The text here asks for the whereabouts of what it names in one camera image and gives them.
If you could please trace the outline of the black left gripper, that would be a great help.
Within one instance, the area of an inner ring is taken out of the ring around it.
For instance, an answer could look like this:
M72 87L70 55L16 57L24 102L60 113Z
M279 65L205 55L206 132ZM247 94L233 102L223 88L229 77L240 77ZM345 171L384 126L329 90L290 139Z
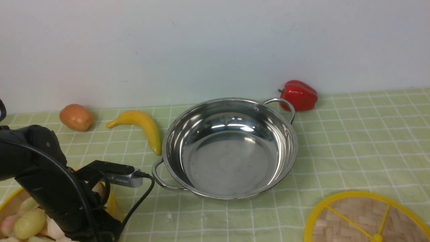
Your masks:
M119 164L93 161L75 171L52 161L16 161L15 180L39 203L66 237L79 242L117 242L123 222L105 210L110 174Z

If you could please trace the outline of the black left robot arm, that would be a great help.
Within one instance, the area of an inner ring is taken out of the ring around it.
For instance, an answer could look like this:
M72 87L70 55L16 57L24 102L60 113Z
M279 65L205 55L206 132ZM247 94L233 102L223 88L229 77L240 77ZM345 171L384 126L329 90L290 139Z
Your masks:
M109 195L92 189L107 181L95 168L67 165L56 134L43 126L16 130L1 126L1 180L14 178L56 222L66 237L79 242L118 242L122 222L104 208Z

